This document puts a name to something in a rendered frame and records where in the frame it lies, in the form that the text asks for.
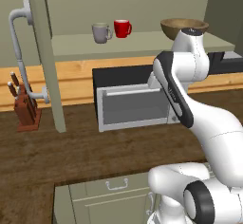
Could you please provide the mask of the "black and silver microwave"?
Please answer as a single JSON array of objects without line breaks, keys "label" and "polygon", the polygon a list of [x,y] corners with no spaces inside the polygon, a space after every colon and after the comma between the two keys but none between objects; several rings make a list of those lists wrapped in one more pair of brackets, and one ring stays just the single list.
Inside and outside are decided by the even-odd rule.
[{"label": "black and silver microwave", "polygon": [[93,68],[99,131],[179,123],[161,88],[151,89],[151,65]]}]

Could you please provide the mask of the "brown knife block with knives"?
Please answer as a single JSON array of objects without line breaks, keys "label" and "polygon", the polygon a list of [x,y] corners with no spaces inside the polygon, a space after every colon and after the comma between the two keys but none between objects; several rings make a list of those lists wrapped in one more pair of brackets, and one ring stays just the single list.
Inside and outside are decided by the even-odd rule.
[{"label": "brown knife block with knives", "polygon": [[10,73],[11,82],[8,87],[11,95],[14,97],[14,111],[18,117],[18,132],[34,131],[39,128],[42,110],[37,102],[27,93],[25,86],[20,84],[15,73]]}]

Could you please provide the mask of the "grey mug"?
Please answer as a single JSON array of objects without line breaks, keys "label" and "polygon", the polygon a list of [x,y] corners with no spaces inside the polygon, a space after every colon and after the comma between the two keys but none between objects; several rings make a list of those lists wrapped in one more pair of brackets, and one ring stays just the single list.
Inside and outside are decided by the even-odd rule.
[{"label": "grey mug", "polygon": [[106,23],[95,23],[92,25],[94,40],[97,44],[105,44],[113,37],[113,32]]}]

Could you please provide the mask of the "wooden bowl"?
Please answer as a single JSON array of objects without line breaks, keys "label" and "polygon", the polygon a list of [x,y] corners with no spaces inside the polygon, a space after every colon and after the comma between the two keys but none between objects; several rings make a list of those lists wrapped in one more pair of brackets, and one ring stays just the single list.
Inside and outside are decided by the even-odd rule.
[{"label": "wooden bowl", "polygon": [[205,32],[209,24],[197,19],[171,18],[160,21],[160,26],[164,34],[171,40],[175,40],[178,32],[182,28],[196,28]]}]

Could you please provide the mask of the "olive cupboard door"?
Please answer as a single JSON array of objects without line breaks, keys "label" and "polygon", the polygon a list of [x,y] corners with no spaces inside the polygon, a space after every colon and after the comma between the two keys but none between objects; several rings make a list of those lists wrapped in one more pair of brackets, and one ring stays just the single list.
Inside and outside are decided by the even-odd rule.
[{"label": "olive cupboard door", "polygon": [[76,224],[146,224],[148,191],[73,201]]}]

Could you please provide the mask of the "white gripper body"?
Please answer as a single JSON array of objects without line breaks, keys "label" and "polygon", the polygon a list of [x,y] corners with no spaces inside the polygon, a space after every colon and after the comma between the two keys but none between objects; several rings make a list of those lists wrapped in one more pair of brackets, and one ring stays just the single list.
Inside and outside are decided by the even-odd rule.
[{"label": "white gripper body", "polygon": [[154,75],[154,72],[151,72],[150,73],[150,76],[148,78],[147,83],[148,83],[148,86],[151,89],[160,89],[161,88],[161,84],[158,81],[158,79],[156,78],[156,76]]}]

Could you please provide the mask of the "red mug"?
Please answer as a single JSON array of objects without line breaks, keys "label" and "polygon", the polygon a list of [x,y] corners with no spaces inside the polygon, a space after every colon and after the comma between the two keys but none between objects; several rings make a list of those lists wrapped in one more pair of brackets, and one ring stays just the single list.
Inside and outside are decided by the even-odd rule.
[{"label": "red mug", "polygon": [[118,38],[126,38],[131,34],[132,25],[128,20],[115,20],[114,30]]}]

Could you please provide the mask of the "olive cabinet shelf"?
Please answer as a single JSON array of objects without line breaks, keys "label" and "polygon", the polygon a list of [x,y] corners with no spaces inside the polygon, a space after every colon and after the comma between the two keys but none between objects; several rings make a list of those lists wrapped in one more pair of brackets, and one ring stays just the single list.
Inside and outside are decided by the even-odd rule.
[{"label": "olive cabinet shelf", "polygon": [[57,35],[51,42],[56,62],[156,56],[173,45],[162,31],[114,36],[106,44],[96,44],[92,34]]}]

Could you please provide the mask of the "black appliance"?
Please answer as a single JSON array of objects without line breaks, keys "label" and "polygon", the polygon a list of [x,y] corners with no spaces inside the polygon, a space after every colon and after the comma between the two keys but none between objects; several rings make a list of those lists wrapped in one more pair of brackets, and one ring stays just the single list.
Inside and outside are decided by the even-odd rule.
[{"label": "black appliance", "polygon": [[209,52],[209,75],[243,72],[243,57],[226,58],[224,52]]}]

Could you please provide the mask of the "olive drawer front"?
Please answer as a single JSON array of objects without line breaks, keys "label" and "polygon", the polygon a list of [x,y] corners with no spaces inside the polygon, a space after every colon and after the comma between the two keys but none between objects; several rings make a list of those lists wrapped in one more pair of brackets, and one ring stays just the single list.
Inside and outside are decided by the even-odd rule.
[{"label": "olive drawer front", "polygon": [[[114,182],[115,185],[122,185],[122,180],[128,178],[128,187],[124,190],[119,191],[109,191],[106,188],[105,182],[110,180]],[[106,179],[99,179],[94,181],[82,182],[77,184],[69,185],[71,199],[78,201],[85,198],[95,197],[95,196],[105,196],[111,195],[119,192],[128,192],[137,189],[143,189],[148,187],[148,174],[141,173],[135,175],[112,177]]]}]

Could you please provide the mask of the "dark olive cabinet door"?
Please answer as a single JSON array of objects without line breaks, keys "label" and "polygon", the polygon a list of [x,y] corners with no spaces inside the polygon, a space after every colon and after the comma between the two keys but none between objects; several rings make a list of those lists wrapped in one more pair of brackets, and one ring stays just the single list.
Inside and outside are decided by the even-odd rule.
[{"label": "dark olive cabinet door", "polygon": [[208,0],[204,16],[208,32],[235,45],[243,24],[242,6],[243,0]]}]

